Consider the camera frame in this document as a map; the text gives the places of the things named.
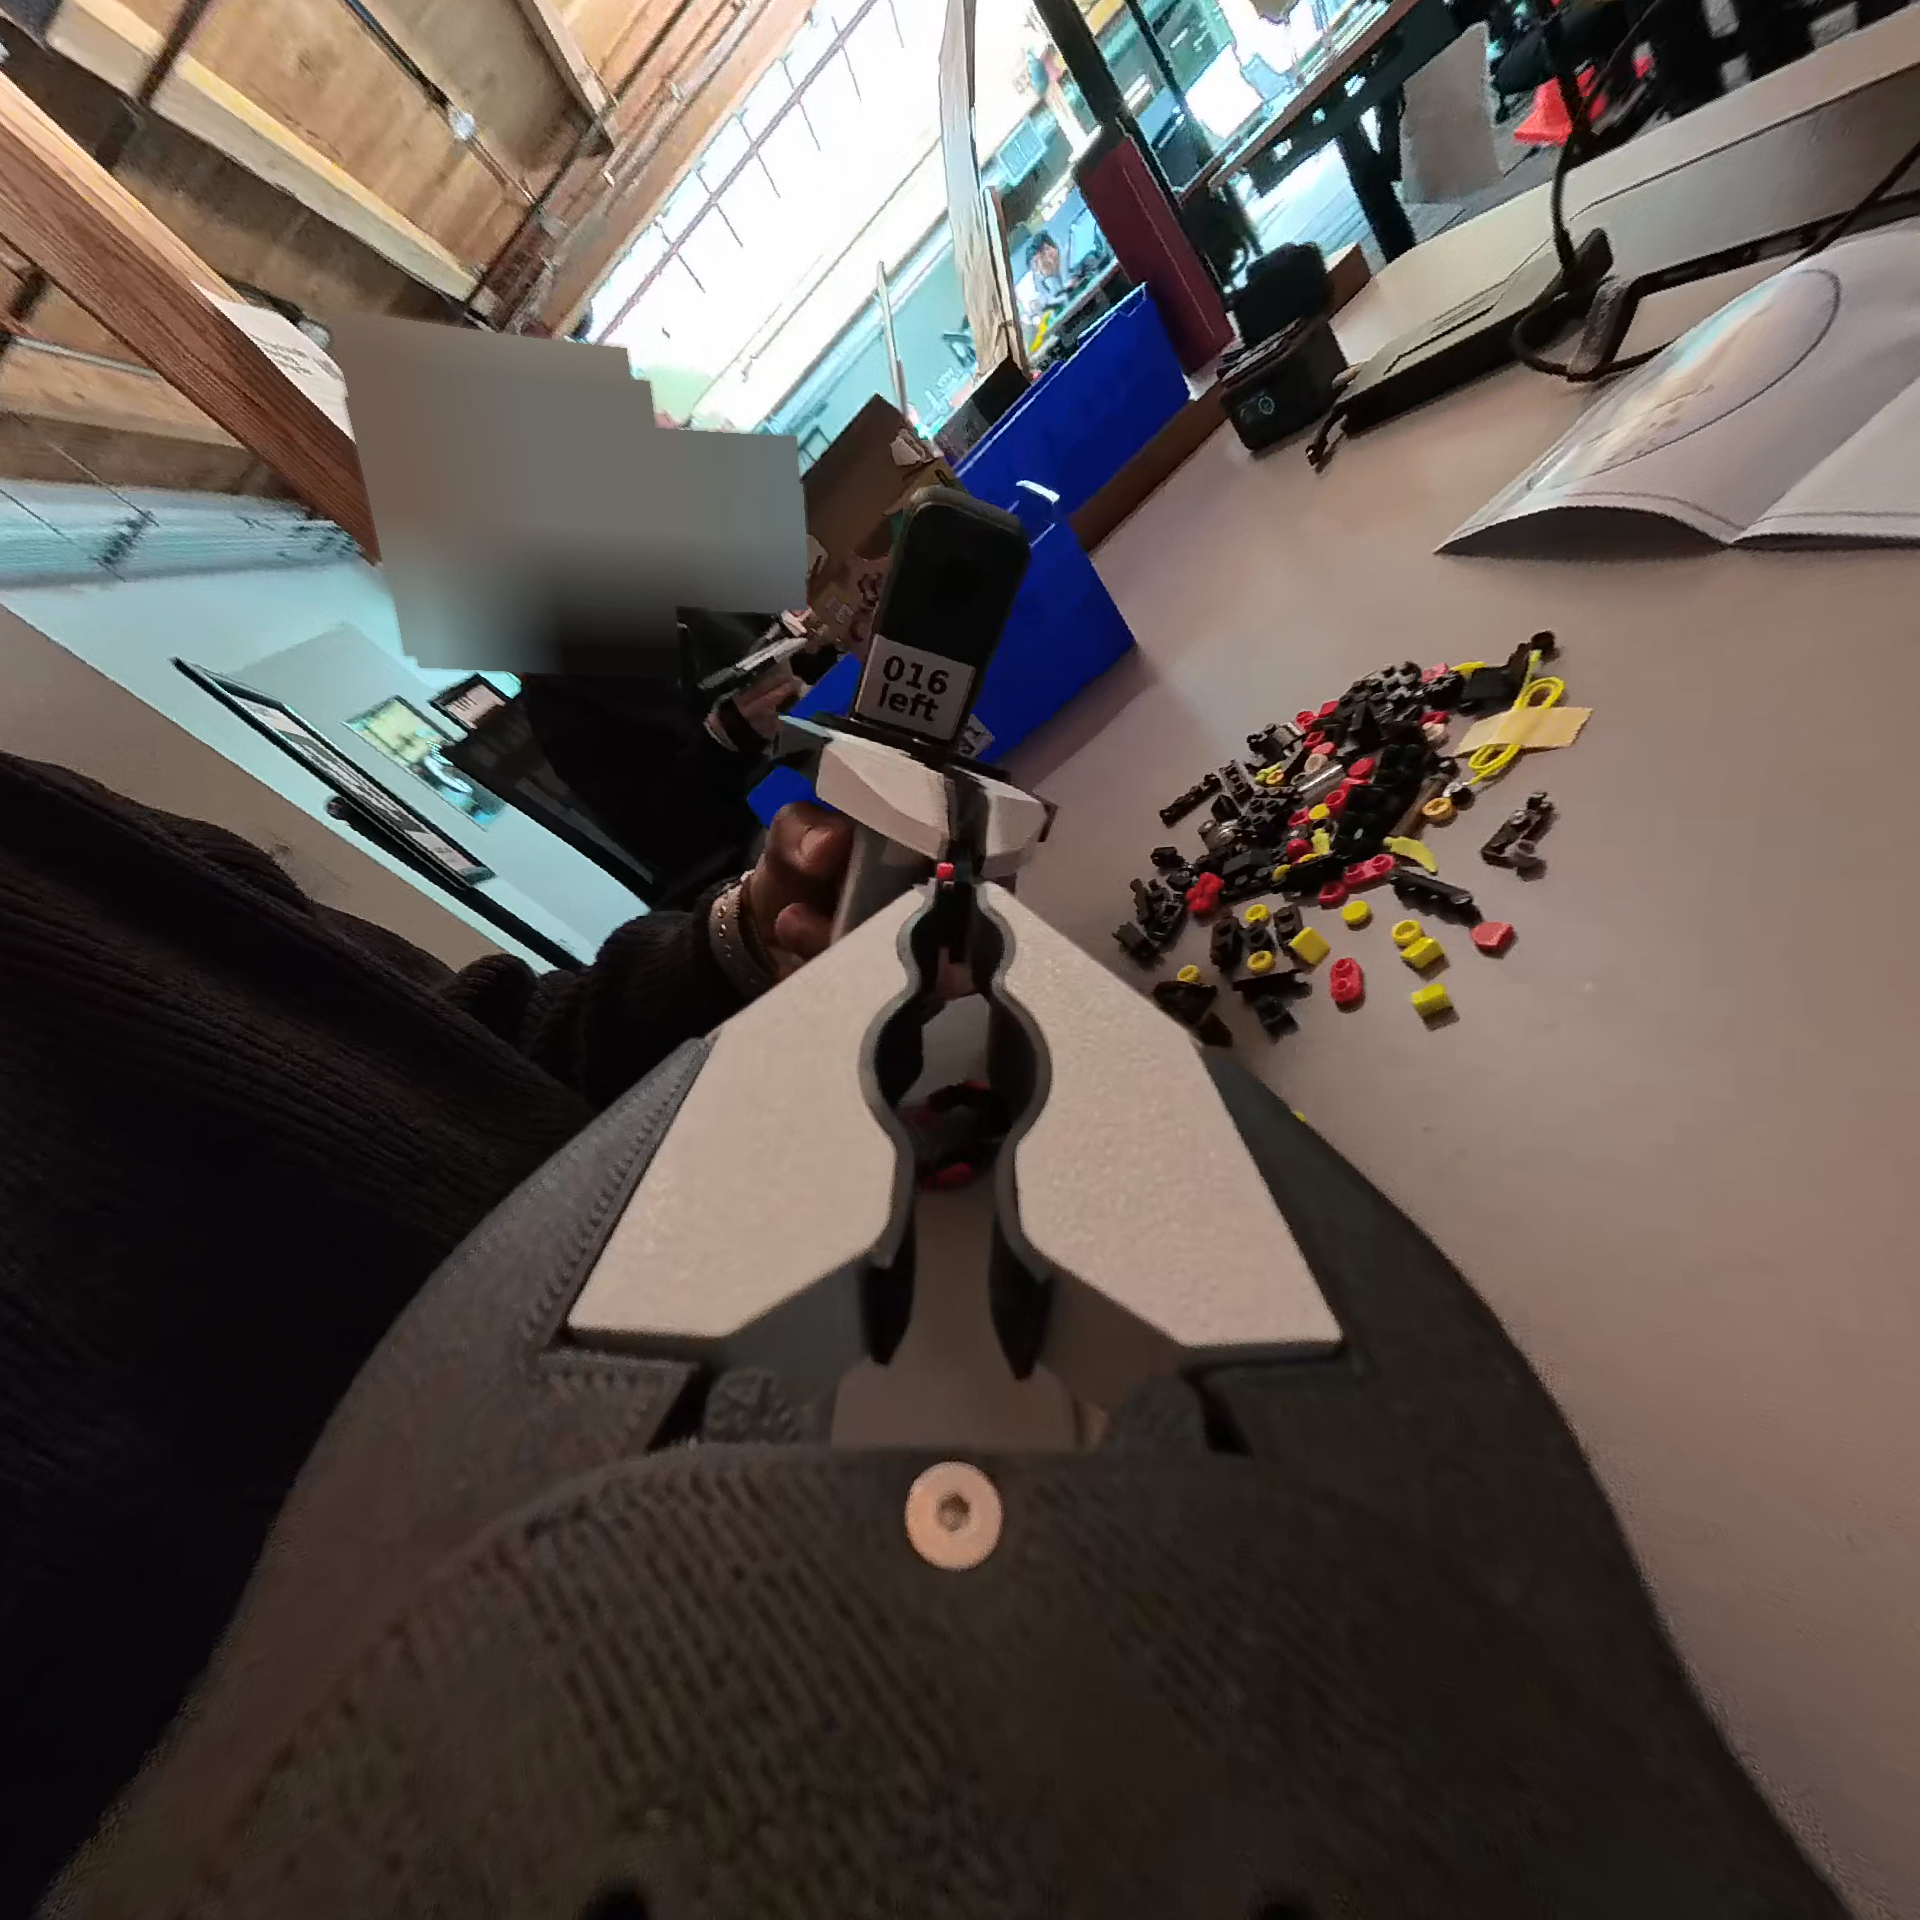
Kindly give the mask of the open instruction booklet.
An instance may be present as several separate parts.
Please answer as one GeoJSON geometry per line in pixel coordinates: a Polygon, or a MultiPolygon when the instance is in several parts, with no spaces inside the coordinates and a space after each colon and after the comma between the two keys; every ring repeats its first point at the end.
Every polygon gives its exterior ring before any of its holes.
{"type": "Polygon", "coordinates": [[[1883,225],[1710,312],[1488,497],[1441,553],[1617,514],[1718,545],[1917,544],[1917,237],[1883,225]]]}

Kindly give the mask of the pile of lego pieces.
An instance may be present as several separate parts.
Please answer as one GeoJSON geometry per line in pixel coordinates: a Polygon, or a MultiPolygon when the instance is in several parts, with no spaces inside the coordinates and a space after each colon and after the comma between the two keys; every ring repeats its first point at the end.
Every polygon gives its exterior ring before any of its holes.
{"type": "Polygon", "coordinates": [[[1453,949],[1503,960],[1520,928],[1481,880],[1535,881],[1558,807],[1523,760],[1581,738],[1562,646],[1392,661],[1247,734],[1243,753],[1158,808],[1112,941],[1187,1038],[1274,1042],[1310,997],[1347,1017],[1378,998],[1367,953],[1408,975],[1418,1025],[1455,1018],[1453,949]]]}

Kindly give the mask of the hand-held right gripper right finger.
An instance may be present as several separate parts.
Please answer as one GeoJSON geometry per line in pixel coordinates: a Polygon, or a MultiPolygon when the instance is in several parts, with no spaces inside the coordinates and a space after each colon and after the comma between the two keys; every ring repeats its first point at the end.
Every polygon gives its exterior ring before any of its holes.
{"type": "Polygon", "coordinates": [[[994,1164],[990,1312],[1014,1376],[1139,1383],[1321,1360],[1341,1327],[1215,1069],[1005,885],[975,886],[994,1164]]]}

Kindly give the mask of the black flat device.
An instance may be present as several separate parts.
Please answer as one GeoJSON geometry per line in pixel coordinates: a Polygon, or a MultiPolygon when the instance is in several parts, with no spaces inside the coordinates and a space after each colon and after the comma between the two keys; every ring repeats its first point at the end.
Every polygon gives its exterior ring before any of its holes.
{"type": "Polygon", "coordinates": [[[1603,228],[1573,241],[1570,262],[1535,256],[1497,287],[1474,295],[1369,356],[1315,428],[1307,463],[1321,471],[1337,439],[1353,439],[1520,361],[1581,321],[1614,265],[1603,228]]]}

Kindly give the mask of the small black case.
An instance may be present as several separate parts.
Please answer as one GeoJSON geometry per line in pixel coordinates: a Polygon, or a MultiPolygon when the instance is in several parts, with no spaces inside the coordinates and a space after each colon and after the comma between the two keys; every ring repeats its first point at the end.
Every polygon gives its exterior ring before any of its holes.
{"type": "Polygon", "coordinates": [[[1221,410],[1253,454],[1318,424],[1350,374],[1328,318],[1283,324],[1253,348],[1232,348],[1215,365],[1221,410]]]}

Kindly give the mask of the black yellow red lego model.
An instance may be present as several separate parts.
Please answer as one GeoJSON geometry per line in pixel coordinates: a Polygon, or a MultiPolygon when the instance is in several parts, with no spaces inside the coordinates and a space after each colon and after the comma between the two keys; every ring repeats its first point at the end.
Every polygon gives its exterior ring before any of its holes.
{"type": "Polygon", "coordinates": [[[950,1193],[991,1172],[1011,1114],[1003,1095],[969,1078],[902,1104],[899,1122],[913,1149],[915,1186],[950,1193]]]}

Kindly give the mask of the cardboard box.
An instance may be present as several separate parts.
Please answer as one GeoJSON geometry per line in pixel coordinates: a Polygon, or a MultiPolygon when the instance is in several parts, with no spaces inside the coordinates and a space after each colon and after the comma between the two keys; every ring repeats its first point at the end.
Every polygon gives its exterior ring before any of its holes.
{"type": "Polygon", "coordinates": [[[806,612],[834,644],[848,644],[878,604],[896,524],[926,489],[953,489],[946,457],[881,394],[801,472],[806,612]]]}

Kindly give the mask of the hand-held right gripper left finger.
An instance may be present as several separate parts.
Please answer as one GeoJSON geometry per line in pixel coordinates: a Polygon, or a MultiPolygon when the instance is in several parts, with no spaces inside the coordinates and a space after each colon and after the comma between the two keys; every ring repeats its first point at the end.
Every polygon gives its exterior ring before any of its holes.
{"type": "Polygon", "coordinates": [[[714,1030],[567,1314],[573,1344],[710,1369],[898,1356],[934,896],[912,886],[714,1030]]]}

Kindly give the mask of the person's left forearm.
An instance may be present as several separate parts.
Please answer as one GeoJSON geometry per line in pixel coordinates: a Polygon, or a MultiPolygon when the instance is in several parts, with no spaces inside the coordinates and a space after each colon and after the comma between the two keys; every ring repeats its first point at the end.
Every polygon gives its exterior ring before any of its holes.
{"type": "Polygon", "coordinates": [[[618,928],[586,966],[536,973],[498,953],[451,973],[439,997],[599,1113],[746,1005],[709,951],[720,886],[618,928]]]}

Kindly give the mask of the wooden beam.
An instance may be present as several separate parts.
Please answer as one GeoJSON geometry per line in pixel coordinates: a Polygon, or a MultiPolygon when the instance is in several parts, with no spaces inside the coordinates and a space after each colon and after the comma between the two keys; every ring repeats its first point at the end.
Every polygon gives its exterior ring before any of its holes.
{"type": "Polygon", "coordinates": [[[378,557],[352,437],[233,321],[217,274],[11,80],[2,234],[309,510],[378,557]]]}

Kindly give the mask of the black steel column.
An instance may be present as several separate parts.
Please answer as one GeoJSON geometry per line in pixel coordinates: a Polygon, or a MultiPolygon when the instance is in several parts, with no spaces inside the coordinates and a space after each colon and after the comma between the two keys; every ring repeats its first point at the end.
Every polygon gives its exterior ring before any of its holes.
{"type": "Polygon", "coordinates": [[[1035,13],[1099,128],[1125,130],[1171,198],[1215,154],[1193,85],[1224,44],[1208,5],[1038,2],[1035,13]]]}

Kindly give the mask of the black knitted sweater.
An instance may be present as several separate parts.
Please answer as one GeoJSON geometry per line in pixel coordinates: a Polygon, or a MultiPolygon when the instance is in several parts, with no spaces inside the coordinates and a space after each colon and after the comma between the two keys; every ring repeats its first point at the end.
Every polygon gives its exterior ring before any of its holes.
{"type": "Polygon", "coordinates": [[[3,1914],[175,1716],[395,1314],[586,1124],[538,1017],[657,934],[450,970],[3,757],[3,1914]]]}

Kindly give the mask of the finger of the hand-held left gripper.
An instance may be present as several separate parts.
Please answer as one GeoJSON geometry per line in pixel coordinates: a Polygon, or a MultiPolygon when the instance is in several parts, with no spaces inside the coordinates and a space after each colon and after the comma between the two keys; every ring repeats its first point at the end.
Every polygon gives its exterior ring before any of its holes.
{"type": "Polygon", "coordinates": [[[975,781],[975,876],[1011,880],[1048,836],[1053,807],[994,776],[975,781]]]}
{"type": "Polygon", "coordinates": [[[883,846],[943,853],[953,839],[949,781],[920,759],[875,740],[827,740],[813,769],[818,801],[883,846]]]}

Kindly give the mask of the framed wall poster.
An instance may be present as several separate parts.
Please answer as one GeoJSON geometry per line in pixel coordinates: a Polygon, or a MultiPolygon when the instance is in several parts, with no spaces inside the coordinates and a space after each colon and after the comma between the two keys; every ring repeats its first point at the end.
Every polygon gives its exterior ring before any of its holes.
{"type": "Polygon", "coordinates": [[[173,661],[173,669],[315,776],[327,789],[327,812],[391,853],[409,872],[451,893],[477,889],[496,878],[491,865],[459,848],[416,807],[395,797],[286,702],[182,657],[173,661]]]}

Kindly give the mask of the silver wrist watch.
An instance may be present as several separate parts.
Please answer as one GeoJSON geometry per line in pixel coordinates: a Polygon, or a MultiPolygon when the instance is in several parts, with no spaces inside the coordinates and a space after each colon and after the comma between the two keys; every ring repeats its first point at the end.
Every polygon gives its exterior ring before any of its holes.
{"type": "Polygon", "coordinates": [[[751,870],[725,881],[709,901],[706,940],[710,960],[742,1000],[771,990],[777,969],[760,945],[751,913],[751,870]]]}

